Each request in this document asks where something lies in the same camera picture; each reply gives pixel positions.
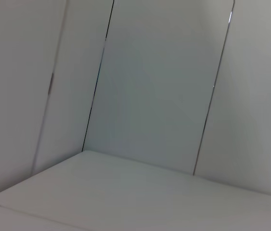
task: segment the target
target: white surface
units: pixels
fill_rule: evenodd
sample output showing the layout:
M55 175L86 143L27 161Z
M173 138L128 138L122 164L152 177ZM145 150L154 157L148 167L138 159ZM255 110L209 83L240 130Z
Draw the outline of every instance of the white surface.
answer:
M271 231L271 196L86 151L0 206L94 231Z
M0 191L29 177L64 0L0 0Z
M236 1L197 175L271 194L271 1Z
M0 231L81 231L0 207Z
M112 0L71 0L34 173L82 151Z
M85 149L191 173L232 0L119 0Z

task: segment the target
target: gray wall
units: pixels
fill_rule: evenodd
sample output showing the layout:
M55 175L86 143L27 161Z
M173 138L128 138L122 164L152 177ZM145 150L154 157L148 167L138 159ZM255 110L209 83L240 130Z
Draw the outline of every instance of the gray wall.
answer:
M0 191L28 178L65 0L0 0Z
M82 151L112 0L70 0L34 174Z
M193 171L232 0L117 0L85 149Z
M271 1L237 0L196 175L271 194Z

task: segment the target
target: vertical gap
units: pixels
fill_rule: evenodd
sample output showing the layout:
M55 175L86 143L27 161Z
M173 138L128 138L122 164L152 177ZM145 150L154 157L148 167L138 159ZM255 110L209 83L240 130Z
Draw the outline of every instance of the vertical gap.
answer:
M69 1L70 0L66 0L66 4L65 4L65 9L64 9L64 13L63 13L63 19L62 19L62 24L61 24L60 33L59 33L59 39L58 39L57 47L56 47L56 51L55 51L54 64L53 64L53 69L52 69L52 74L51 74L51 79L50 79L49 84L52 84L53 79L54 79L54 71L56 68L57 61L58 61L58 56L59 56L59 51L60 51L60 46L61 46L61 39L62 39L63 31L65 28L66 15L67 15L67 10L68 10L68 6L69 6ZM48 103L49 103L49 98L51 95L50 91L51 91L51 89L48 89L48 95L47 95L46 105L45 105L45 109L44 109L44 115L43 115L41 127L39 129L38 141L37 141L37 146L36 146L36 150L35 150L35 154L34 154L34 158L33 158L33 164L32 164L32 168L31 168L30 176L33 175L34 169L36 166L36 162L37 162L37 156L38 156L38 151L39 151L39 147L40 147L41 136L42 136L42 133L44 130L44 124L45 124L45 120L47 117L46 115L47 115Z
M222 62L222 58L223 58L223 53L224 53L224 48L225 48L225 44L226 44L226 40L227 40L227 36L228 36L228 31L229 31L230 25L231 25L231 18L232 18L233 13L234 13L234 6L235 6L235 0L234 0L234 3L233 3L233 7L232 7L230 19L229 19L229 22L228 22L228 27L227 27L227 31L226 31L226 35L225 35L225 40L224 40L224 44L223 44L223 49L222 49L222 53L221 53L221 57L220 57L220 61L219 61L217 75L216 75L216 78L215 78L215 81L214 81L214 84L213 84L213 90L212 90L212 94L211 94L211 98L210 98L210 103L209 103L209 107L208 107L208 111L207 111L207 115L206 115L206 119L205 119L204 129L203 129L203 132L202 132L202 137L201 137L201 141L199 143L199 148L198 148L198 152L197 152L197 160L195 162L195 166L194 166L194 170L193 170L193 176L195 175L195 171L197 169L197 163L198 163L199 153L200 153L200 150L201 150L201 147L202 147L202 142L203 142L203 137L204 137L204 133L205 133L205 129L206 129L207 119L208 119L208 115L209 115L209 112L210 112L211 102L212 102L214 90L215 90L216 84L217 84L217 79L218 79L219 70L220 70L220 66L221 66L221 62Z
M92 100L92 104L91 104L91 110L90 110L89 116L88 116L88 121L87 121L87 126L86 126L86 134L84 136L84 141L83 141L83 145L82 145L82 151L84 150L84 144L86 142L86 135L87 135L87 130L88 130L88 124L89 124L89 120L91 118L91 113L92 113L94 98L95 98L95 94L96 94L96 88L97 88L97 84L98 84L98 79L99 79L99 74L100 74L100 69L101 69L103 54L105 52L106 41L107 41L107 37L108 37L108 32L109 32L109 26L110 26L110 21L111 21L111 17L112 17L113 6L114 6L114 0L113 0L113 3L112 3L111 13L110 13L109 22L108 22L107 33L106 33L106 38L105 38L105 43L104 43L104 46L103 46L101 60L100 60L100 64L99 64L99 70L98 70L97 80L96 80L96 84L95 84L95 90L94 90L93 100Z

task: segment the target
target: white table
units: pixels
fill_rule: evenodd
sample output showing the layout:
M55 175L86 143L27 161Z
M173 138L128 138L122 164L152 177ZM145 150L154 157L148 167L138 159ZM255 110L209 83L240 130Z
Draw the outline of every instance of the white table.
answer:
M86 151L0 206L93 231L271 231L271 196Z
M0 207L0 231L81 231Z

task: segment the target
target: white countertop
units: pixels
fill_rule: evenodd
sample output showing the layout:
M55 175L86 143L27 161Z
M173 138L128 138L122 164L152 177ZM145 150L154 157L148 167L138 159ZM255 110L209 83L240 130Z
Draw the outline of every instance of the white countertop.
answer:
M0 231L81 231L0 207Z
M93 231L271 231L271 196L85 151L0 206Z

